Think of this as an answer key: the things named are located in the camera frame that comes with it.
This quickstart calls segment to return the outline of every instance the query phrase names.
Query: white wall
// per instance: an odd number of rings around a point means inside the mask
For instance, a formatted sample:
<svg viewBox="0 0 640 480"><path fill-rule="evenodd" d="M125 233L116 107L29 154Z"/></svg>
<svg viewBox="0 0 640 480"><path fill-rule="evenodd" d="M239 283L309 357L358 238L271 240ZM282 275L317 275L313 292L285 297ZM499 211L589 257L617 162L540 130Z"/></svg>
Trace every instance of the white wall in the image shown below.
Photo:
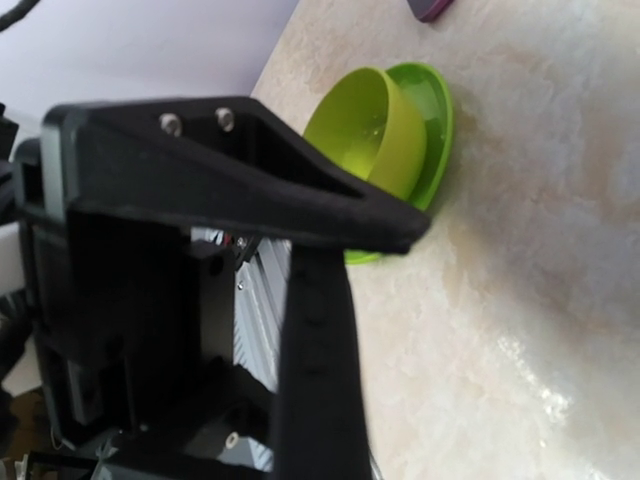
<svg viewBox="0 0 640 480"><path fill-rule="evenodd" d="M297 1L41 0L0 33L0 101L249 94Z"/></svg>

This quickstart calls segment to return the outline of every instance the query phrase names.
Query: green plate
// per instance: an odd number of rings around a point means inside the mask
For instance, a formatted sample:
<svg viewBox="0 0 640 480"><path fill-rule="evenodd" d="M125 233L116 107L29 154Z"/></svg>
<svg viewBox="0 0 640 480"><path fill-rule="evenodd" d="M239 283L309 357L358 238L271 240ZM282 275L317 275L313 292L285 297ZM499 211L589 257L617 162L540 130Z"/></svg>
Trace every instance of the green plate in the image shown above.
<svg viewBox="0 0 640 480"><path fill-rule="evenodd" d="M422 173L408 203L420 210L429 208L449 163L453 144L453 100L440 72L423 63L402 63L387 70L409 99L418 107L427 129L427 153ZM371 262L379 253L350 250L346 262L359 265Z"/></svg>

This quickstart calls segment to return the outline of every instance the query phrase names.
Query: screw head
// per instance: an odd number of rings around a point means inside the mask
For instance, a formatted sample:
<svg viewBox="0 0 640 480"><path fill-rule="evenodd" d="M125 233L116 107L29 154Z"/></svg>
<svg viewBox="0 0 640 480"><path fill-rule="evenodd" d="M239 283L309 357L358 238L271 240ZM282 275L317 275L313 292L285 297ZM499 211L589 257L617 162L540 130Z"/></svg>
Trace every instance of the screw head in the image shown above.
<svg viewBox="0 0 640 480"><path fill-rule="evenodd" d="M229 108L222 107L217 109L216 118L218 119L218 126L223 132L229 133L236 126L236 117Z"/></svg>
<svg viewBox="0 0 640 480"><path fill-rule="evenodd" d="M160 115L160 128L173 137L179 137L182 135L182 120L175 113L163 113Z"/></svg>
<svg viewBox="0 0 640 480"><path fill-rule="evenodd" d="M238 432L231 432L227 437L227 440L224 442L224 446L227 448L227 450L231 450L238 444L239 441L240 435L238 435Z"/></svg>

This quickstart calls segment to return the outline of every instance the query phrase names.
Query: lime green bowl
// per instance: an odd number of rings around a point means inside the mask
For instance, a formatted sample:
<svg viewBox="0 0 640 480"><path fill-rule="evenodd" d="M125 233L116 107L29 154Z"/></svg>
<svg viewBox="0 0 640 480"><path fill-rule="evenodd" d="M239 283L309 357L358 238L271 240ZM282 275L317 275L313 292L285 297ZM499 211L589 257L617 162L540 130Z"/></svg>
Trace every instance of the lime green bowl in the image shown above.
<svg viewBox="0 0 640 480"><path fill-rule="evenodd" d="M340 80L318 105L304 138L344 170L405 201L427 149L418 108L377 68Z"/></svg>
<svg viewBox="0 0 640 480"><path fill-rule="evenodd" d="M429 138L424 157L421 160L420 173L417 181L414 182L413 191L408 196L404 194L396 196L419 210L426 210L438 190L451 155L454 135L454 112L451 92L440 72L431 65L415 62L403 63L390 68L386 71L386 74L387 78L385 80L390 78L394 85L404 94L404 98L409 99L418 109L422 128L427 132L427 137ZM344 105L348 105L349 99L342 99L341 102L344 102ZM341 115L342 110L345 109L344 105L334 106L334 111L337 112L334 115ZM314 114L312 122L319 121L316 119L317 115L318 111ZM331 160L349 170L345 166L343 157L338 155L337 151L331 148L323 150L326 145L323 143L322 128L328 128L328 126L316 124L311 132L313 133L313 138L311 139L308 135L310 129L307 127L305 138L316 145ZM366 173L366 170L360 172L360 174L355 172L360 178L371 181L363 173ZM345 260L350 265L369 263L378 258L380 258L380 254L375 252L355 250L345 252Z"/></svg>

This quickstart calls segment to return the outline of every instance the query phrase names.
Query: countertop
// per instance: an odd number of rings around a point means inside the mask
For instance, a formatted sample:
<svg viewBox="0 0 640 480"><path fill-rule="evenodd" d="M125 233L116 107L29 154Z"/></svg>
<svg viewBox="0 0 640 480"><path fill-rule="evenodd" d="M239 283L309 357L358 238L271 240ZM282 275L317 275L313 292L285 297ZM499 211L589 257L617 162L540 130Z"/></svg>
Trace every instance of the countertop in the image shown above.
<svg viewBox="0 0 640 480"><path fill-rule="evenodd" d="M302 131L402 61L448 79L457 131L430 232L349 269L383 475L640 478L640 4L301 0L255 96Z"/></svg>

